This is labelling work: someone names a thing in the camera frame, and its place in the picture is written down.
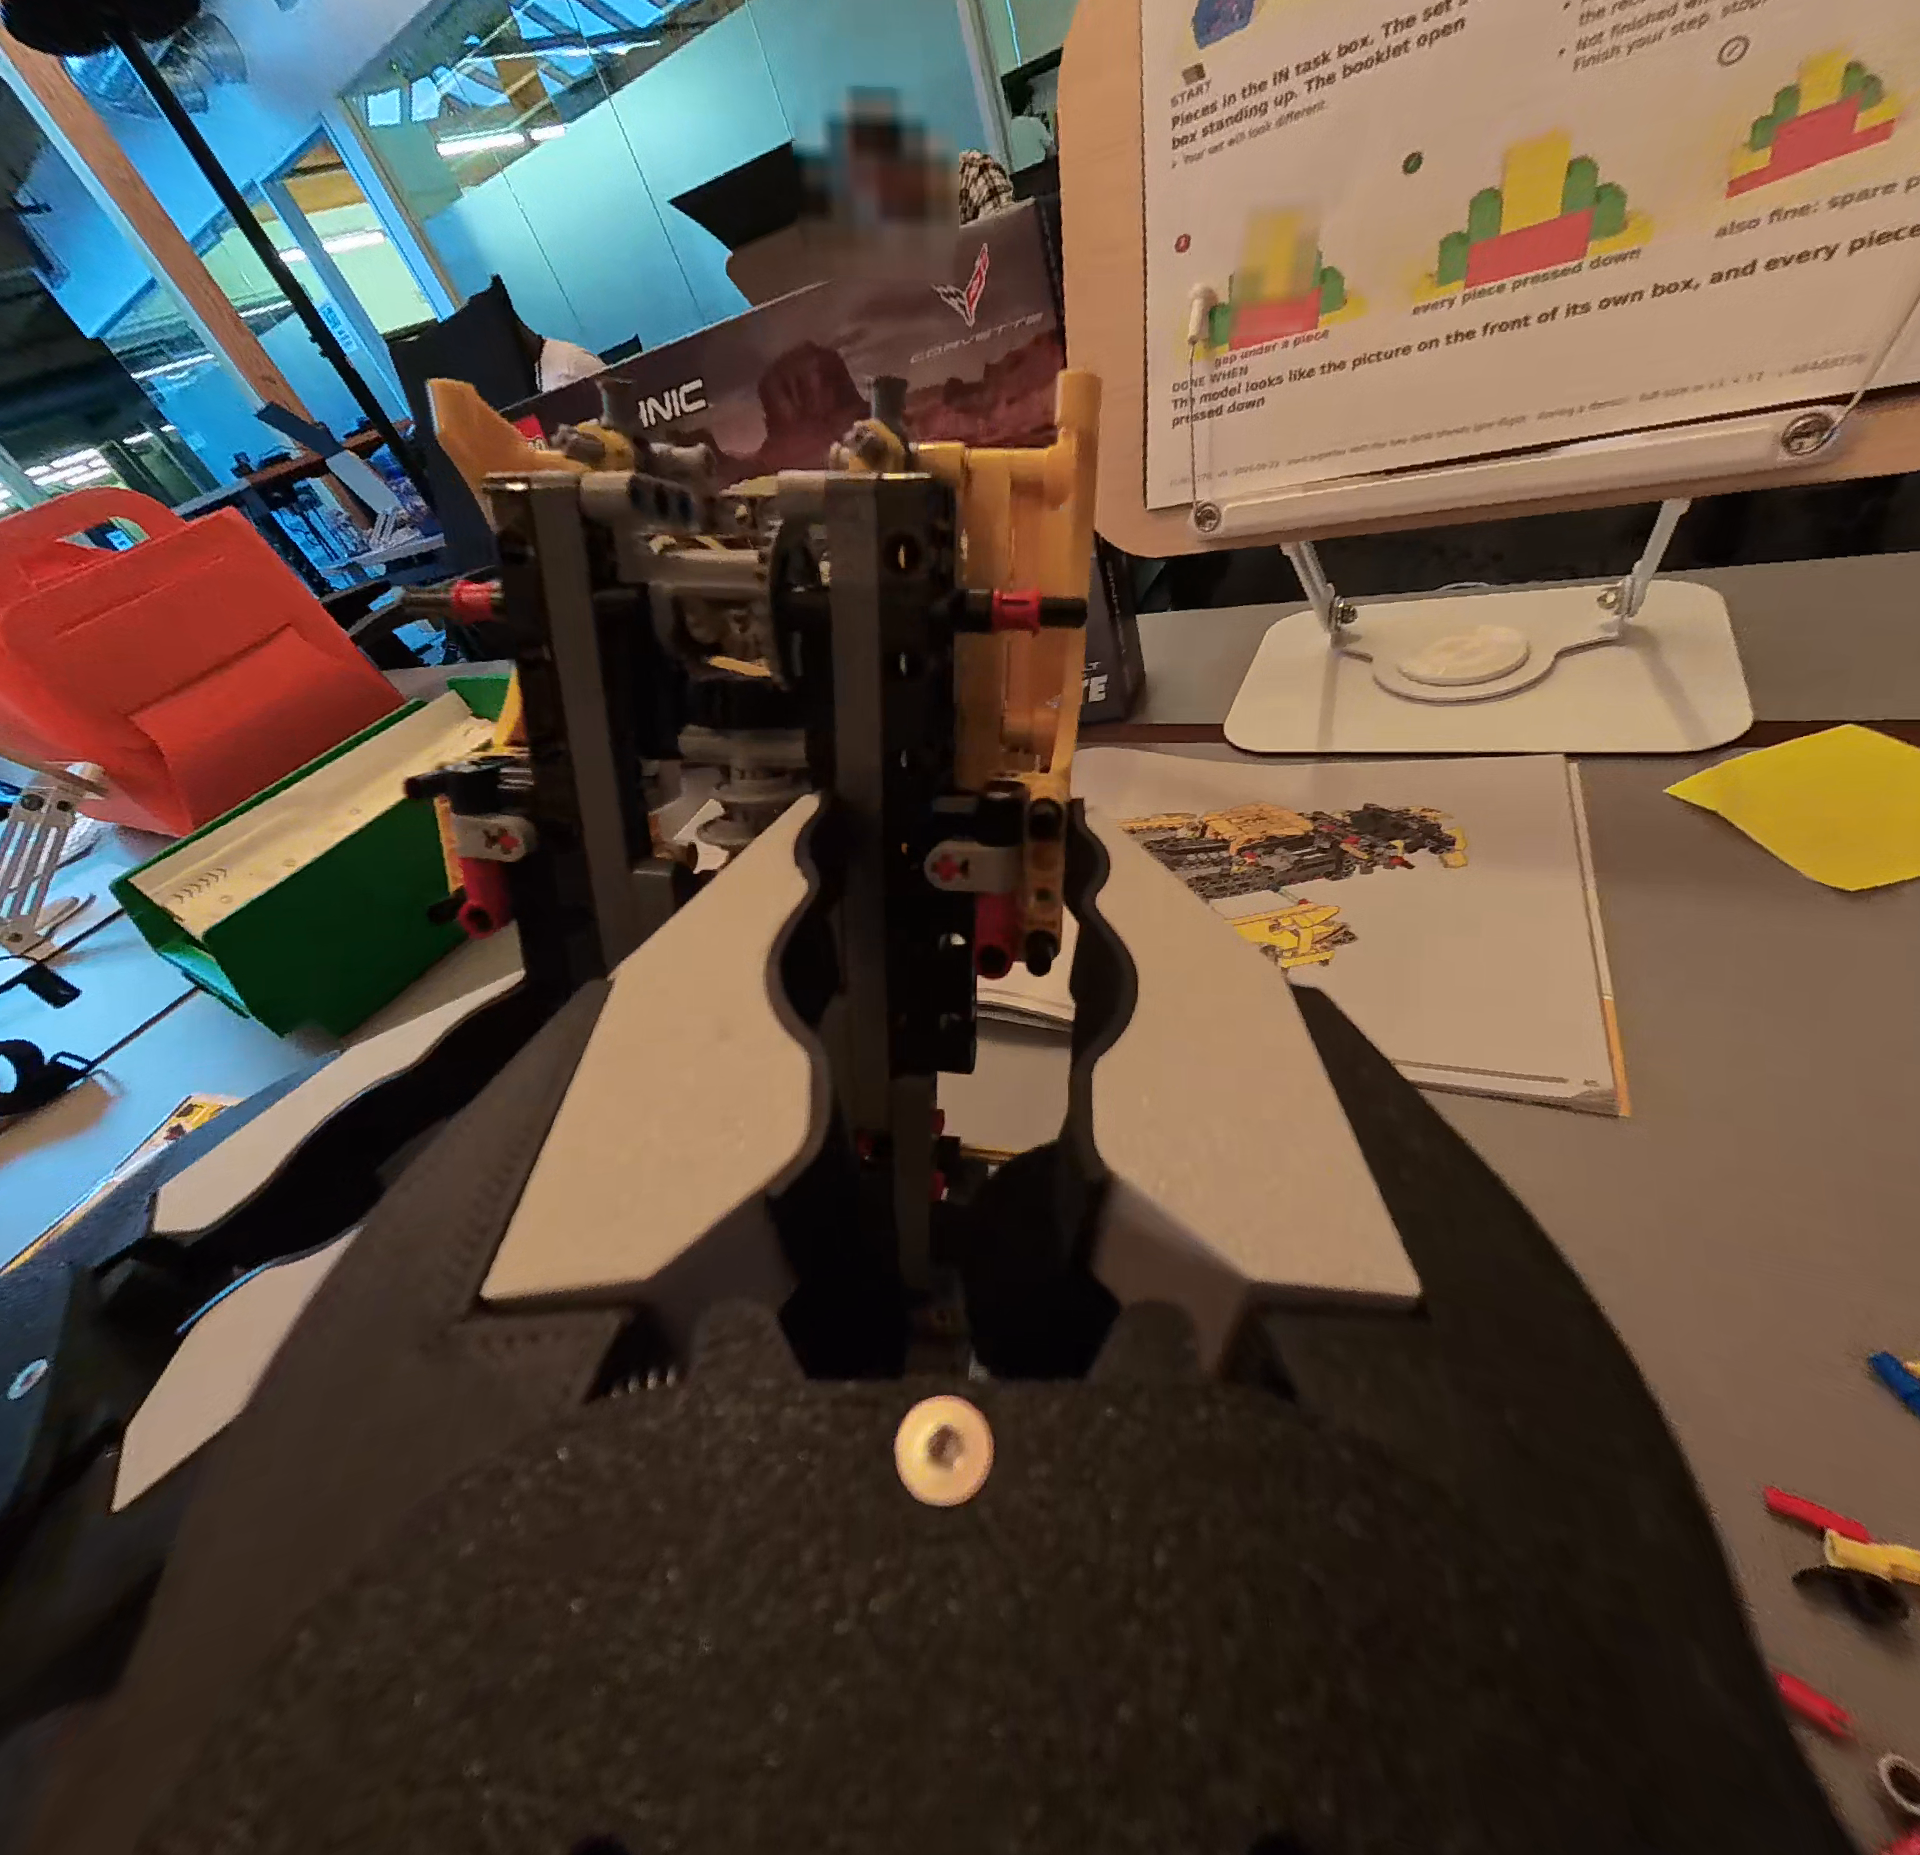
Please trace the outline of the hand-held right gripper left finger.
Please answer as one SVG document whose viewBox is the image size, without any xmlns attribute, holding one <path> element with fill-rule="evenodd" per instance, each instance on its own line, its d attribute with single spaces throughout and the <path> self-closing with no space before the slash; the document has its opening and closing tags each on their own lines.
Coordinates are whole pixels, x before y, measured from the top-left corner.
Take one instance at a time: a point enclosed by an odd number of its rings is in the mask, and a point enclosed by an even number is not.
<svg viewBox="0 0 1920 1855">
<path fill-rule="evenodd" d="M 786 800 L 612 966 L 479 1307 L 786 1307 L 795 1267 L 769 1199 L 833 1131 L 826 1041 L 781 991 L 781 945 L 820 898 L 802 858 L 820 809 L 826 795 Z"/>
</svg>

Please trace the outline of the building instruction booklet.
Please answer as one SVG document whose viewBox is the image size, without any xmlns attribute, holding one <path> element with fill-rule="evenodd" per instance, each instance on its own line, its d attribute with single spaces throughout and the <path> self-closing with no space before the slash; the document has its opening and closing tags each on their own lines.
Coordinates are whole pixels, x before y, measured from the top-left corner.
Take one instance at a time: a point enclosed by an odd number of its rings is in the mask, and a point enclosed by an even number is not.
<svg viewBox="0 0 1920 1855">
<path fill-rule="evenodd" d="M 1574 759 L 1084 745 L 1072 795 L 1418 1089 L 1625 1115 Z"/>
</svg>

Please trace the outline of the red plastic case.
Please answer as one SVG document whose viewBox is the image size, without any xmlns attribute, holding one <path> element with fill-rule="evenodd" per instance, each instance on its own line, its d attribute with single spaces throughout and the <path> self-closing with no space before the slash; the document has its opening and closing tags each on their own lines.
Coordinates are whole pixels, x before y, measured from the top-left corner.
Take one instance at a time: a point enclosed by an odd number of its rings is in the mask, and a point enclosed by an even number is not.
<svg viewBox="0 0 1920 1855">
<path fill-rule="evenodd" d="M 392 711 L 238 508 L 93 485 L 0 523 L 5 759 L 95 770 L 114 821 L 190 837 Z"/>
</svg>

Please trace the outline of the white metal bracket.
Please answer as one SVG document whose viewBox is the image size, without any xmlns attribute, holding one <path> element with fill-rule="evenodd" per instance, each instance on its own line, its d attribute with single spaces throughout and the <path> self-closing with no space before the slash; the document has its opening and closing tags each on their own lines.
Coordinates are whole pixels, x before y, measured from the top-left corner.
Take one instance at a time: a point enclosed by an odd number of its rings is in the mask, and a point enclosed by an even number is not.
<svg viewBox="0 0 1920 1855">
<path fill-rule="evenodd" d="M 0 821 L 0 956 L 41 959 L 53 936 L 93 903 L 66 898 L 53 870 L 95 842 L 103 770 L 41 770 L 17 787 Z"/>
</svg>

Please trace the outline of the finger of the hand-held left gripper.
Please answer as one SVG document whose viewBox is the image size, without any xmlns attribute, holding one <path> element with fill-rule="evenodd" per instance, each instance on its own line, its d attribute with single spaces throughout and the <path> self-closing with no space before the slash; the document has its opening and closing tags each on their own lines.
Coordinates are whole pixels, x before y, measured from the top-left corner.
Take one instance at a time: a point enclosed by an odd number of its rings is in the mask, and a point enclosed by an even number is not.
<svg viewBox="0 0 1920 1855">
<path fill-rule="evenodd" d="M 340 1224 L 333 1238 L 266 1259 L 238 1275 L 222 1294 L 211 1294 L 190 1328 L 164 1378 L 128 1425 L 114 1504 L 128 1513 L 164 1481 L 175 1481 L 211 1436 L 222 1436 L 266 1365 L 280 1360 L 288 1335 L 317 1307 L 317 1287 L 333 1275 L 333 1259 L 359 1250 L 361 1224 Z"/>
<path fill-rule="evenodd" d="M 423 1059 L 465 1027 L 479 1003 L 520 994 L 523 974 L 487 974 L 465 991 L 445 991 L 437 1003 L 392 1003 L 380 1027 L 361 1027 L 333 1059 L 318 1059 L 306 1082 L 272 1098 L 266 1106 L 229 1106 L 211 1124 L 211 1149 L 168 1170 L 144 1199 L 144 1224 L 164 1238 L 199 1238 L 238 1206 L 252 1206 L 302 1145 L 340 1131 L 349 1106 L 361 1106 L 392 1082 L 422 1082 Z"/>
</svg>

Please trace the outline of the printed leaflet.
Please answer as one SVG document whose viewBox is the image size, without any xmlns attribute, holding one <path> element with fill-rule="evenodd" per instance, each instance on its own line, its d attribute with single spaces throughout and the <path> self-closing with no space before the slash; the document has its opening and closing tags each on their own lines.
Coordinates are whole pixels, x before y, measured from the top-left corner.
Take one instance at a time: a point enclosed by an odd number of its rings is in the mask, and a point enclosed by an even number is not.
<svg viewBox="0 0 1920 1855">
<path fill-rule="evenodd" d="M 164 1149 L 190 1145 L 200 1124 L 219 1124 L 222 1106 L 238 1106 L 238 1098 L 181 1098 L 103 1177 L 95 1192 L 128 1184 L 135 1170 L 144 1170 Z"/>
</svg>

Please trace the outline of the yellow paper sheet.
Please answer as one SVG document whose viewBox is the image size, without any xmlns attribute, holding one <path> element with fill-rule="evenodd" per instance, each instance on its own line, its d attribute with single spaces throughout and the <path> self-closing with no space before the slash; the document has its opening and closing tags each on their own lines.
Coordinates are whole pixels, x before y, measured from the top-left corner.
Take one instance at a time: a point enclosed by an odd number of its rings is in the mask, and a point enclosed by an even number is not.
<svg viewBox="0 0 1920 1855">
<path fill-rule="evenodd" d="M 1666 787 L 1679 800 L 1733 821 L 1785 870 L 1881 892 L 1920 879 L 1920 745 L 1832 728 L 1778 745 L 1733 756 Z"/>
</svg>

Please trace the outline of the yellow black brick car model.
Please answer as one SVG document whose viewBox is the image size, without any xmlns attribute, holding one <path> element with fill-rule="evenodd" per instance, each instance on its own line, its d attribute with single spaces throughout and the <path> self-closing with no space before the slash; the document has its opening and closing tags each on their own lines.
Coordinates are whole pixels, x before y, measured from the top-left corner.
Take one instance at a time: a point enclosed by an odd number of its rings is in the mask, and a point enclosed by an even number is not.
<svg viewBox="0 0 1920 1855">
<path fill-rule="evenodd" d="M 651 437 L 633 390 L 555 447 L 430 373 L 430 437 L 496 523 L 496 572 L 451 612 L 507 625 L 520 728 L 487 821 L 523 813 L 507 892 L 464 870 L 465 916 L 507 921 L 534 994 L 686 916 L 640 833 L 640 777 L 716 770 L 716 848 L 744 858 L 820 787 L 820 903 L 769 974 L 833 1027 L 833 1138 L 773 1234 L 802 1360 L 903 1360 L 939 1287 L 939 1082 L 980 1069 L 980 984 L 1047 974 L 1068 921 L 1068 759 L 1084 735 L 1097 373 L 1054 373 L 1040 447 L 907 430 L 907 382 L 833 437 L 820 472 L 727 472 Z"/>
</svg>

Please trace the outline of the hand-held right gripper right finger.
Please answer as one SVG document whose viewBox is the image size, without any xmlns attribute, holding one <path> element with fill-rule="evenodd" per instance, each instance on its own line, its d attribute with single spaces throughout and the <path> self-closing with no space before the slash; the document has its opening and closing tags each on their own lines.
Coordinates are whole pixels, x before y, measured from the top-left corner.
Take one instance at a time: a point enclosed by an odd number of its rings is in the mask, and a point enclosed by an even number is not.
<svg viewBox="0 0 1920 1855">
<path fill-rule="evenodd" d="M 1291 984 L 1120 813 L 1068 833 L 1061 1170 L 1092 1275 L 1200 1360 L 1260 1310 L 1418 1310 L 1424 1285 Z"/>
</svg>

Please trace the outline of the dark car set box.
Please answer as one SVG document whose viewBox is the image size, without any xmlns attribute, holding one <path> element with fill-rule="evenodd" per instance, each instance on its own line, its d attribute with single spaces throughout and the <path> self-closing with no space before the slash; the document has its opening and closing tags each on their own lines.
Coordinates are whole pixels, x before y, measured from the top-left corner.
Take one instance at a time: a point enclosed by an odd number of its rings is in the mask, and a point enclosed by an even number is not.
<svg viewBox="0 0 1920 1855">
<path fill-rule="evenodd" d="M 464 472 L 657 472 L 744 539 L 781 472 L 859 464 L 859 425 L 890 425 L 907 464 L 969 464 L 980 485 L 983 453 L 1047 453 L 1061 401 L 1097 416 L 1097 373 L 1061 390 L 1054 236 L 1054 199 L 1013 199 L 963 225 L 929 279 L 826 274 L 507 401 L 507 437 L 475 437 Z"/>
</svg>

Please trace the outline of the printed instruction sheet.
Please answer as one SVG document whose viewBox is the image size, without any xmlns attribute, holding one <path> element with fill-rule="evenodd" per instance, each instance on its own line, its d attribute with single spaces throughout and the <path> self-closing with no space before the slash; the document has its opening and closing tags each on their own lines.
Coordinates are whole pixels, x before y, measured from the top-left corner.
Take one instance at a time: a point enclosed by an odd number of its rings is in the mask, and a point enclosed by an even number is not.
<svg viewBox="0 0 1920 1855">
<path fill-rule="evenodd" d="M 1920 0 L 1140 0 L 1143 500 L 1914 382 Z"/>
</svg>

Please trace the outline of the black floor lamp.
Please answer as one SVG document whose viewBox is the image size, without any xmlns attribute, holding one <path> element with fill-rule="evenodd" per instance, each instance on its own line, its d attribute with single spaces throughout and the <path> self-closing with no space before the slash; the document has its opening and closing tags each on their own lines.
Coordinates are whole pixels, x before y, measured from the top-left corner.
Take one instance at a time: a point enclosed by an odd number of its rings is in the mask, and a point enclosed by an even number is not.
<svg viewBox="0 0 1920 1855">
<path fill-rule="evenodd" d="M 199 174 L 211 184 L 211 196 L 229 206 L 229 225 L 252 242 L 252 255 L 266 267 L 266 279 L 302 317 L 302 327 L 318 347 L 318 361 L 359 400 L 361 425 L 400 453 L 400 464 L 423 493 L 422 447 L 392 425 L 392 413 L 380 401 L 373 373 L 349 361 L 349 347 L 327 327 L 327 317 L 317 305 L 317 292 L 290 279 L 290 267 L 266 236 L 252 196 L 229 184 L 229 170 L 219 161 L 219 149 L 190 115 L 181 88 L 154 64 L 154 41 L 181 35 L 199 16 L 200 16 L 200 0 L 5 0 L 5 41 L 33 49 L 33 56 L 66 56 L 66 64 L 73 56 L 103 56 L 103 49 L 128 56 L 128 69 L 154 95 L 164 127 L 181 140 L 181 150 L 199 161 Z"/>
</svg>

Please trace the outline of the group of small brick pieces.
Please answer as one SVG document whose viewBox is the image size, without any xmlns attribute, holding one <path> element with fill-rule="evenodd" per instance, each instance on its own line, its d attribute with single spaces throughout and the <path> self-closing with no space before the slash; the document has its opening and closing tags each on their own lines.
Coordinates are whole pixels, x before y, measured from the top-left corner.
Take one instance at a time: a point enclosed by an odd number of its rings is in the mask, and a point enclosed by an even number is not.
<svg viewBox="0 0 1920 1855">
<path fill-rule="evenodd" d="M 1799 1596 L 1839 1601 L 1849 1628 L 1881 1632 L 1881 1639 L 1914 1639 L 1914 1596 L 1920 1596 L 1920 1546 L 1914 1543 L 1881 1543 L 1865 1523 L 1761 1486 L 1761 1504 L 1778 1524 L 1815 1535 L 1815 1560 L 1793 1568 Z M 1920 1846 L 1920 1762 L 1914 1747 L 1894 1747 L 1882 1731 L 1859 1722 L 1859 1710 L 1846 1710 L 1839 1692 L 1824 1692 L 1815 1679 L 1775 1664 L 1775 1692 L 1785 1710 L 1785 1722 L 1815 1731 L 1824 1746 L 1859 1747 L 1859 1762 L 1868 1774 L 1868 1790 L 1882 1803 L 1882 1855 L 1914 1855 Z"/>
</svg>

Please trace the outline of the grey desk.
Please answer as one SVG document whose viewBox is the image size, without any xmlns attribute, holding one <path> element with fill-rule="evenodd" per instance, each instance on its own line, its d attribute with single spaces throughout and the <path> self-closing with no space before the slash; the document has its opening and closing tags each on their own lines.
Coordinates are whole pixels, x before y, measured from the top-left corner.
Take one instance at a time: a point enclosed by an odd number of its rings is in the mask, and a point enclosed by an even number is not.
<svg viewBox="0 0 1920 1855">
<path fill-rule="evenodd" d="M 116 1686 L 20 1846 L 1859 1846 L 1775 1692 L 1733 1504 L 1846 1338 L 1914 1317 L 1914 945 L 1679 903 L 1631 1124 L 1477 1156 L 1304 1034 L 1418 1310 L 1164 1307 L 963 1386 L 969 1504 L 744 1294 L 479 1317 L 605 984 L 400 1177 L 211 1440 Z"/>
</svg>

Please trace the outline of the green storage bin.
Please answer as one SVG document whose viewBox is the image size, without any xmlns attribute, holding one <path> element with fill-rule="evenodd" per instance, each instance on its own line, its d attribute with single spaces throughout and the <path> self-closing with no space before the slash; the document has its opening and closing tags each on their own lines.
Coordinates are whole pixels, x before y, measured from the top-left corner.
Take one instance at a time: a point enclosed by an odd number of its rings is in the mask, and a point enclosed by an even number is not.
<svg viewBox="0 0 1920 1855">
<path fill-rule="evenodd" d="M 487 759 L 502 694 L 502 676 L 403 694 L 116 870 L 116 916 L 238 1015 L 349 1041 L 465 940 L 451 813 L 415 784 Z"/>
</svg>

